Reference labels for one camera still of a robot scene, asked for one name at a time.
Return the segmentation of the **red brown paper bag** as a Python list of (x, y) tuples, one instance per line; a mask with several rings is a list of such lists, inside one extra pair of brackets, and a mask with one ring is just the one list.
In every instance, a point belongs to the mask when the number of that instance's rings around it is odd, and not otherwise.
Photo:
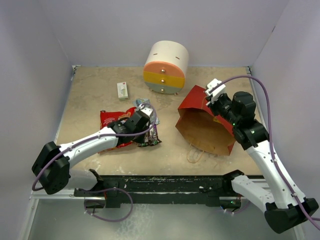
[(217, 156), (229, 156), (235, 144), (232, 125), (220, 116), (214, 116), (207, 106), (205, 89), (195, 85), (177, 108), (179, 119), (175, 125), (190, 147), (200, 151), (189, 163), (197, 163), (205, 152)]

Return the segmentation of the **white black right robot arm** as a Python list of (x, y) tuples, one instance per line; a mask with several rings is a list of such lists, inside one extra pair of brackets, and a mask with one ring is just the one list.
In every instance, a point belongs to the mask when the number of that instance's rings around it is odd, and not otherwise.
[(253, 96), (244, 91), (236, 92), (232, 99), (225, 92), (206, 90), (205, 94), (206, 105), (214, 116), (231, 124), (235, 140), (254, 160), (270, 189), (264, 190), (240, 173), (222, 183), (223, 192), (246, 197), (264, 213), (266, 222), (278, 234), (306, 221), (315, 225), (317, 220), (312, 215), (319, 205), (314, 198), (305, 196), (276, 156), (267, 129), (255, 118)]

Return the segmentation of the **round white mini drawer chest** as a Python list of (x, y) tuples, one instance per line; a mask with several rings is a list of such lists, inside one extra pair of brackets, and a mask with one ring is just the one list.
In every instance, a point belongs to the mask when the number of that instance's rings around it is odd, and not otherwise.
[(143, 80), (154, 92), (176, 95), (185, 86), (188, 62), (189, 52), (182, 44), (158, 41), (146, 59)]

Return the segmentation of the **red candy snack bag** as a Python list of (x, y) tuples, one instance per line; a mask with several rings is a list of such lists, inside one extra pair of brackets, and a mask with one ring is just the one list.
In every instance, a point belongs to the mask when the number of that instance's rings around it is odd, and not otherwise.
[[(131, 107), (126, 111), (106, 111), (106, 110), (101, 110), (100, 111), (100, 129), (103, 129), (104, 127), (107, 127), (110, 123), (121, 120), (124, 122), (127, 118), (131, 117), (133, 113), (135, 112), (136, 107)], [(127, 147), (132, 144), (132, 141), (127, 142), (127, 143), (122, 143), (119, 146), (113, 147), (113, 148), (108, 148), (105, 150), (102, 150), (98, 152), (100, 155), (104, 154), (108, 151), (112, 151), (115, 149), (121, 149), (124, 147)]]

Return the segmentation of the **small white green box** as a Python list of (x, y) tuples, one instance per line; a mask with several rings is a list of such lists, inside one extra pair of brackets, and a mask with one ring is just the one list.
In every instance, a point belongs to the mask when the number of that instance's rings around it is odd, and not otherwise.
[(120, 101), (125, 101), (129, 99), (128, 86), (126, 82), (118, 82), (117, 86), (117, 94), (118, 99)]

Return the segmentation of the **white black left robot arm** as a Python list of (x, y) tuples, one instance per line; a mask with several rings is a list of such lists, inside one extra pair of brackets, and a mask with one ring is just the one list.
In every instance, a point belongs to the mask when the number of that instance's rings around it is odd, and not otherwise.
[(53, 141), (46, 143), (31, 168), (35, 175), (32, 190), (45, 190), (52, 195), (64, 188), (85, 189), (91, 196), (98, 196), (103, 191), (103, 184), (97, 174), (72, 168), (101, 151), (131, 141), (141, 142), (153, 126), (150, 122), (153, 115), (153, 109), (145, 107), (125, 121), (114, 121), (82, 139), (60, 145)]

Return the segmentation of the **silver foil snack packet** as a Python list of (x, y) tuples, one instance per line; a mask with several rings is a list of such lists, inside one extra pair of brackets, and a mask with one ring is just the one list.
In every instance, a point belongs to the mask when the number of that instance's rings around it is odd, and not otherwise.
[(160, 123), (158, 116), (153, 117), (151, 121), (154, 122), (155, 125), (158, 125)]

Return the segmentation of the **dark brown candy packet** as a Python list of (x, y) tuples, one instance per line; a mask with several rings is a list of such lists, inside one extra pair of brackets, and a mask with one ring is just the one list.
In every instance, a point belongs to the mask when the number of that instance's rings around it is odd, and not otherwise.
[(162, 141), (159, 139), (157, 126), (154, 125), (152, 129), (145, 134), (143, 142), (139, 143), (137, 146), (140, 148), (153, 147), (160, 143), (162, 143)]

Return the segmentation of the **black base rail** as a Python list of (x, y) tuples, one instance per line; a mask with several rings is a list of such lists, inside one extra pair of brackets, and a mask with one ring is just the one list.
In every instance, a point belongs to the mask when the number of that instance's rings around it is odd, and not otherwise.
[(121, 204), (205, 205), (237, 210), (242, 196), (231, 186), (239, 170), (225, 175), (97, 175), (91, 190), (77, 188), (76, 197), (94, 198), (89, 208), (118, 208)]

